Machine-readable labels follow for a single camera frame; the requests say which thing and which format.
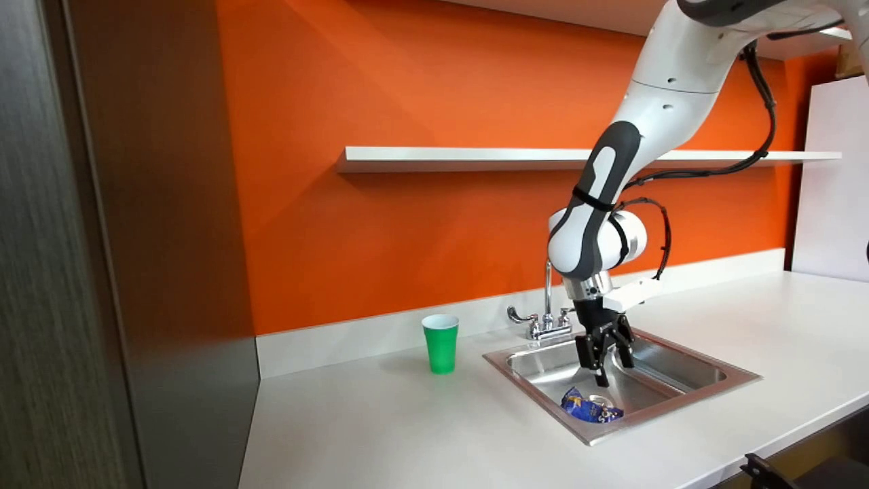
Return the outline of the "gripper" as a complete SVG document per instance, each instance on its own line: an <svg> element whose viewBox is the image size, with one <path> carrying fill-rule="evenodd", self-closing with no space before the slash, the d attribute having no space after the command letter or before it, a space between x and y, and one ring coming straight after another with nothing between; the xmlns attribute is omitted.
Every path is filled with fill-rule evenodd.
<svg viewBox="0 0 869 489"><path fill-rule="evenodd" d="M578 322L584 327L585 333L575 336L575 348L578 364L583 369L593 372L597 386L610 386L606 375L606 355L612 345L612 338L621 365L627 369L634 368L633 329L626 314L618 313L603 306L602 298L593 300L575 300L573 302Z"/></svg>

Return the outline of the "stainless steel sink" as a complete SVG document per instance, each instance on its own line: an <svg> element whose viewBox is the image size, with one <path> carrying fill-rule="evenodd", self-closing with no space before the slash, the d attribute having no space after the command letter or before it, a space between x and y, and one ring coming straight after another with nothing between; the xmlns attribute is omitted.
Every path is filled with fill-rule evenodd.
<svg viewBox="0 0 869 489"><path fill-rule="evenodd" d="M607 387L580 365L572 336L489 352L485 359L587 446L760 380L747 369L642 330L635 333L632 356L634 366L627 368L614 350L606 355ZM610 423L575 418L561 406L570 389L620 409L622 417Z"/></svg>

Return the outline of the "blue chip packet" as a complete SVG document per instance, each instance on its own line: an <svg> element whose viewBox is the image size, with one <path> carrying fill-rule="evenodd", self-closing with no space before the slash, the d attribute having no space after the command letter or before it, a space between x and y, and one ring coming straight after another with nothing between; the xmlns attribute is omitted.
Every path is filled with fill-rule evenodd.
<svg viewBox="0 0 869 489"><path fill-rule="evenodd" d="M561 408L577 420L595 424L611 423L625 415L620 408L594 402L591 396L584 396L576 387L572 387L563 395Z"/></svg>

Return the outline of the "chrome tap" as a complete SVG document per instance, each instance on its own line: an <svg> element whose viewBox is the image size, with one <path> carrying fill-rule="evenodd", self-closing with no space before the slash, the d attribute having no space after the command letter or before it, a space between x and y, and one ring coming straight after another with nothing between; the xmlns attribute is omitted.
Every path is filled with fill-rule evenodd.
<svg viewBox="0 0 869 489"><path fill-rule="evenodd" d="M513 324L527 325L525 337L528 340L539 341L547 338L555 338L564 336L573 331L573 325L569 319L569 313L573 312L573 308L563 308L561 315L555 318L553 315L552 303L552 263L547 259L545 263L545 284L543 287L543 314L530 314L528 316L519 316L514 306L508 306L506 316Z"/></svg>

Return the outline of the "green plastic cup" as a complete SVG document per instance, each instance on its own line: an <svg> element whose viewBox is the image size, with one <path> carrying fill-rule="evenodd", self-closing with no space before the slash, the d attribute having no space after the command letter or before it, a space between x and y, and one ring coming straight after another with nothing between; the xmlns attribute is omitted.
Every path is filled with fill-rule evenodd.
<svg viewBox="0 0 869 489"><path fill-rule="evenodd" d="M459 324L459 318L451 314L432 314L422 319L432 374L448 375L454 372Z"/></svg>

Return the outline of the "black chair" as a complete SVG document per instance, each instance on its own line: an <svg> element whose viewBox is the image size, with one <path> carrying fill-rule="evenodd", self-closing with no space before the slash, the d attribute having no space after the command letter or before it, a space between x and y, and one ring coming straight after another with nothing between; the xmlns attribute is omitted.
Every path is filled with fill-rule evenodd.
<svg viewBox="0 0 869 489"><path fill-rule="evenodd" d="M789 479L766 459L748 453L741 471L751 479L751 489L869 489L869 465L850 458L826 459Z"/></svg>

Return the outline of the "white board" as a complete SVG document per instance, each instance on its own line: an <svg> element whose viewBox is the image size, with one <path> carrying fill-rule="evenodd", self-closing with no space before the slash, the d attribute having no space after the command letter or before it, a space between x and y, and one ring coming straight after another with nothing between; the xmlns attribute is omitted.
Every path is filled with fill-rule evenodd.
<svg viewBox="0 0 869 489"><path fill-rule="evenodd" d="M803 166L792 270L869 283L869 80L813 87L806 150L840 157Z"/></svg>

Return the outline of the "tall grey cabinet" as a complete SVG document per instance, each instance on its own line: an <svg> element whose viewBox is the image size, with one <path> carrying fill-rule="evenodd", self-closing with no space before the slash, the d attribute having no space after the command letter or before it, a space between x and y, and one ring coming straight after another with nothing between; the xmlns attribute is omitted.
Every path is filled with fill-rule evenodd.
<svg viewBox="0 0 869 489"><path fill-rule="evenodd" d="M237 489L259 381L215 0L0 0L0 489Z"/></svg>

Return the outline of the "white wall shelf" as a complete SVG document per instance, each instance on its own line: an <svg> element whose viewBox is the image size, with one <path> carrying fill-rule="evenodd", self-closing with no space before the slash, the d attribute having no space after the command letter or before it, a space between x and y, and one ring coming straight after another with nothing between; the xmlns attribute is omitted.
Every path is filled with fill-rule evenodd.
<svg viewBox="0 0 869 489"><path fill-rule="evenodd" d="M750 151L670 151L649 169L717 169ZM462 171L580 170L590 149L347 146L336 170L344 174L461 173Z"/></svg>

